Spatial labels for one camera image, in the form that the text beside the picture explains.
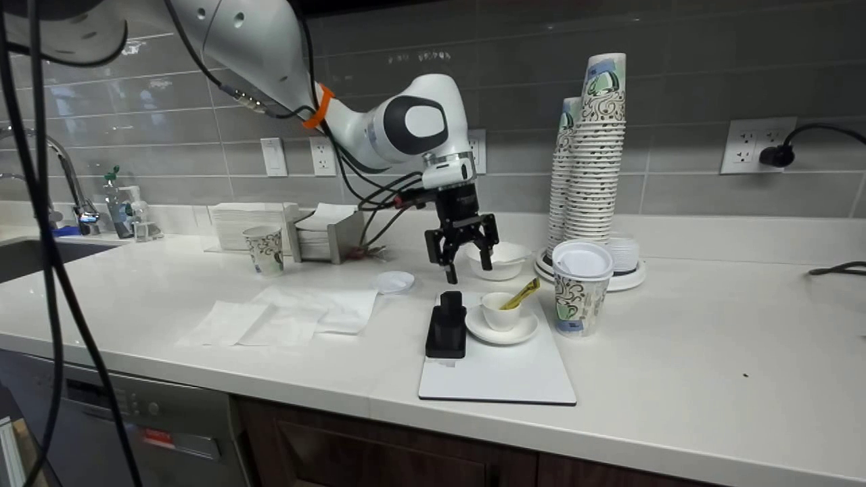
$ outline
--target electrical outlet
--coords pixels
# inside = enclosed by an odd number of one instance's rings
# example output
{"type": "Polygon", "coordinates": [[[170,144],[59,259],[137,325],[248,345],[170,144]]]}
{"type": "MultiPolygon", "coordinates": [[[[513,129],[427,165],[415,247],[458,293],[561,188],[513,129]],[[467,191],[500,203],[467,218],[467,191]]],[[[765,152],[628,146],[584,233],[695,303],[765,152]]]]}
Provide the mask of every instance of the electrical outlet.
{"type": "Polygon", "coordinates": [[[308,138],[315,175],[335,175],[335,155],[328,138],[308,138]]]}
{"type": "Polygon", "coordinates": [[[727,128],[727,146],[723,172],[771,172],[760,165],[760,152],[779,146],[784,134],[796,129],[794,117],[781,119],[733,119],[727,128]]]}
{"type": "Polygon", "coordinates": [[[260,138],[260,144],[262,144],[266,172],[267,175],[289,175],[286,156],[282,155],[282,140],[279,138],[260,138]]]}
{"type": "Polygon", "coordinates": [[[484,129],[472,129],[467,146],[476,156],[476,172],[486,172],[486,134],[484,134],[484,129]]]}

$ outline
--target wall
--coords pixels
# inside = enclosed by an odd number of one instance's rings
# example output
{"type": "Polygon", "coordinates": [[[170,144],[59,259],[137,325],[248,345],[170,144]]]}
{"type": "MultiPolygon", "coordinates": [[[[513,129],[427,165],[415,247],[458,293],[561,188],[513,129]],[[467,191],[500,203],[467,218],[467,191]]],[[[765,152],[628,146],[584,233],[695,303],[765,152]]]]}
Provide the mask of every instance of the wall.
{"type": "MultiPolygon", "coordinates": [[[[467,119],[486,129],[493,211],[546,211],[562,94],[587,54],[626,48],[628,144],[623,213],[866,217],[866,152],[804,138],[784,175],[716,175],[727,119],[834,119],[866,129],[860,0],[439,0],[315,21],[320,79],[370,107],[424,71],[451,72],[467,119]]],[[[216,94],[177,36],[133,23],[121,60],[49,65],[52,133],[94,191],[120,163],[151,203],[352,199],[315,178],[305,133],[216,94]],[[289,178],[266,178],[258,138],[285,138],[289,178]]],[[[16,169],[10,152],[0,169],[16,169]]],[[[0,198],[25,198],[0,180],[0,198]]]]}

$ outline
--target dark cabinet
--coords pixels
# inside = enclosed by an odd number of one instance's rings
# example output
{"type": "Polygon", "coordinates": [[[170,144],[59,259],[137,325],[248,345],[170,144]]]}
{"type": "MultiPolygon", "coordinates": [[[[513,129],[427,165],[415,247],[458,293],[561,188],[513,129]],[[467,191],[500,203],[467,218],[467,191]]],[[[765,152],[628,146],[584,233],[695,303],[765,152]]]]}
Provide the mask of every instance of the dark cabinet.
{"type": "Polygon", "coordinates": [[[538,487],[697,487],[697,481],[538,455],[538,487]]]}
{"type": "MultiPolygon", "coordinates": [[[[0,383],[10,389],[34,439],[44,436],[52,401],[52,363],[0,351],[0,383]]],[[[89,420],[67,397],[59,403],[49,463],[63,483],[131,481],[110,421],[89,420]]]]}
{"type": "Polygon", "coordinates": [[[262,487],[687,487],[695,481],[235,401],[262,487]]]}

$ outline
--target black cable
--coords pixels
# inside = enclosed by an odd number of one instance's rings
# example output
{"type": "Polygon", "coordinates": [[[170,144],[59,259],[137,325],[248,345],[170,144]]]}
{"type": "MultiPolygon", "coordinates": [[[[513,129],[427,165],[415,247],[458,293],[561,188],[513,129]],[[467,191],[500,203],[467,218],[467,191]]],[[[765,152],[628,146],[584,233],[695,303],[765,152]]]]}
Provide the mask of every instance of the black cable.
{"type": "MultiPolygon", "coordinates": [[[[164,11],[167,11],[167,15],[170,15],[170,21],[174,21],[174,26],[177,26],[185,48],[187,48],[187,54],[191,56],[195,67],[197,67],[218,91],[225,91],[227,96],[244,99],[246,106],[251,106],[251,99],[254,99],[251,94],[246,94],[244,90],[227,86],[225,82],[218,82],[218,79],[206,67],[206,63],[197,56],[195,45],[189,44],[189,38],[187,38],[187,31],[185,31],[185,26],[182,26],[182,18],[179,18],[179,14],[174,11],[170,0],[164,0],[164,11]]],[[[298,107],[292,107],[292,110],[267,110],[267,107],[260,102],[260,106],[251,106],[251,107],[262,110],[262,113],[271,117],[271,119],[294,119],[294,117],[300,117],[302,110],[310,113],[308,106],[298,106],[298,107]]]]}
{"type": "Polygon", "coordinates": [[[827,133],[840,133],[840,134],[846,134],[846,138],[854,138],[860,144],[866,144],[866,134],[859,133],[859,129],[850,129],[850,128],[842,128],[842,125],[826,125],[826,121],[812,121],[812,125],[802,125],[796,129],[787,133],[787,138],[779,144],[779,146],[769,146],[760,152],[760,165],[775,165],[775,167],[787,167],[794,165],[796,155],[794,155],[794,138],[798,138],[802,133],[808,133],[808,129],[827,129],[827,133]]]}
{"type": "Polygon", "coordinates": [[[400,209],[394,217],[390,217],[386,225],[366,247],[373,247],[404,213],[405,213],[405,209],[400,209]]]}
{"type": "Polygon", "coordinates": [[[850,138],[866,144],[866,134],[859,133],[859,129],[850,129],[850,128],[842,128],[842,125],[814,121],[814,125],[802,125],[802,128],[791,129],[791,134],[784,138],[784,146],[791,146],[796,134],[808,133],[808,129],[842,133],[842,134],[850,134],[850,138]]]}
{"type": "MultiPolygon", "coordinates": [[[[41,45],[41,30],[39,30],[39,4],[33,0],[26,0],[26,11],[30,11],[30,44],[39,48],[41,45]]],[[[9,56],[9,44],[6,44],[6,18],[0,18],[0,38],[3,38],[3,60],[0,60],[0,76],[3,76],[3,96],[6,96],[6,106],[9,106],[9,119],[13,121],[13,140],[18,146],[18,163],[22,163],[22,172],[25,172],[25,183],[33,187],[33,213],[44,221],[41,225],[41,249],[44,249],[44,283],[47,283],[47,307],[49,307],[49,328],[52,328],[52,401],[49,401],[49,416],[47,416],[47,429],[44,429],[44,439],[41,439],[41,448],[34,455],[34,463],[33,467],[26,470],[26,479],[25,479],[25,487],[30,487],[39,474],[44,470],[47,464],[47,458],[49,458],[49,448],[52,448],[52,441],[55,441],[55,429],[57,429],[57,416],[59,416],[59,401],[63,401],[63,380],[66,380],[66,348],[63,348],[63,321],[59,321],[59,310],[57,310],[57,287],[55,287],[55,274],[52,274],[52,252],[47,247],[47,240],[52,240],[52,234],[47,233],[47,172],[44,175],[34,175],[33,172],[33,156],[30,156],[30,146],[26,146],[26,133],[25,133],[25,125],[22,125],[22,107],[18,107],[18,99],[16,99],[16,86],[13,86],[13,79],[10,79],[10,56],[9,56]]],[[[33,56],[30,63],[33,72],[41,76],[41,60],[33,56]]],[[[44,91],[41,86],[33,90],[33,102],[34,106],[44,106],[44,91]]],[[[34,134],[34,148],[39,148],[39,167],[47,167],[47,119],[39,117],[39,134],[34,134]]]]}
{"type": "Polygon", "coordinates": [[[812,268],[806,276],[826,276],[826,274],[866,276],[866,259],[853,259],[834,268],[812,268]]]}
{"type": "Polygon", "coordinates": [[[57,282],[66,293],[66,299],[67,299],[67,307],[74,314],[74,321],[79,328],[79,335],[94,363],[94,371],[106,387],[106,397],[109,397],[109,408],[110,408],[110,416],[113,416],[113,426],[120,432],[120,441],[121,441],[121,451],[125,451],[125,460],[128,460],[128,467],[131,467],[131,477],[133,477],[133,483],[141,487],[141,474],[137,474],[137,464],[136,464],[136,458],[133,458],[133,445],[131,445],[131,439],[128,439],[128,429],[125,429],[125,421],[121,421],[121,414],[120,414],[120,403],[116,403],[116,394],[113,394],[113,383],[110,383],[110,376],[109,376],[109,367],[102,363],[102,353],[86,328],[86,318],[85,318],[85,310],[80,310],[80,303],[75,297],[75,289],[70,283],[70,276],[66,271],[66,263],[57,252],[57,244],[55,244],[55,234],[52,234],[52,225],[49,225],[49,213],[44,209],[44,191],[41,191],[41,180],[34,178],[33,172],[33,160],[30,160],[30,146],[26,146],[26,129],[25,129],[25,121],[22,121],[22,107],[18,107],[18,99],[16,99],[16,90],[13,90],[13,72],[10,72],[10,52],[9,52],[9,36],[6,36],[6,15],[0,15],[0,79],[3,79],[3,96],[6,96],[6,107],[9,107],[9,119],[10,119],[10,128],[13,128],[13,138],[16,138],[16,146],[18,146],[18,156],[22,156],[22,169],[25,169],[25,180],[26,180],[26,195],[30,195],[30,203],[33,203],[33,213],[34,213],[34,221],[39,221],[39,230],[41,230],[41,244],[44,244],[44,255],[47,255],[47,263],[55,268],[57,274],[57,282]]]}
{"type": "MultiPolygon", "coordinates": [[[[298,15],[298,23],[300,23],[300,31],[302,31],[302,45],[305,45],[305,71],[308,71],[310,106],[320,110],[315,44],[310,44],[308,21],[305,21],[302,15],[298,15]]],[[[338,160],[340,178],[344,178],[347,188],[355,195],[358,209],[359,209],[359,211],[370,211],[370,217],[367,217],[367,221],[366,221],[366,228],[362,228],[362,233],[359,233],[359,244],[367,249],[370,244],[366,244],[366,233],[367,233],[367,228],[373,225],[375,213],[379,213],[381,209],[392,209],[392,198],[397,198],[400,188],[408,188],[408,187],[419,183],[419,169],[412,169],[412,172],[405,172],[405,175],[400,175],[400,178],[394,178],[394,180],[390,180],[390,183],[379,183],[379,180],[367,178],[366,172],[385,172],[385,169],[373,169],[373,167],[366,167],[362,163],[358,163],[358,160],[347,152],[347,146],[340,146],[340,144],[335,140],[328,119],[323,119],[323,133],[331,138],[331,146],[333,146],[335,160],[338,160]],[[375,187],[375,191],[359,195],[359,191],[355,188],[355,183],[348,180],[347,167],[348,167],[359,180],[375,187]]]]}

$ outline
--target white countertop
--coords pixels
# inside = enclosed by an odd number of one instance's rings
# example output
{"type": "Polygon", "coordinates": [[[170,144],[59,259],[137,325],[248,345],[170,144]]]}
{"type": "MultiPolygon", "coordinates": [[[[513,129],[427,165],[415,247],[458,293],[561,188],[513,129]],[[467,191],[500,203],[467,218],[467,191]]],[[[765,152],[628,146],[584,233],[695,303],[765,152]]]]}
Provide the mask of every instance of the white countertop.
{"type": "MultiPolygon", "coordinates": [[[[408,295],[379,297],[362,335],[316,335],[305,348],[174,345],[213,299],[279,283],[209,237],[133,244],[67,271],[113,371],[716,483],[866,483],[866,279],[802,279],[863,256],[863,225],[637,218],[633,233],[647,240],[650,282],[611,295],[596,335],[558,335],[573,408],[417,401],[431,306],[446,289],[421,256],[286,274],[302,283],[367,283],[390,268],[419,279],[408,295]],[[702,233],[679,244],[684,256],[672,256],[677,225],[702,233]],[[753,252],[753,263],[750,252],[702,256],[711,228],[731,244],[776,234],[791,249],[753,252]],[[822,244],[814,230],[853,244],[822,244]]],[[[0,317],[0,348],[49,353],[41,276],[0,283],[0,317]]],[[[66,335],[85,363],[67,314],[66,335]]]]}

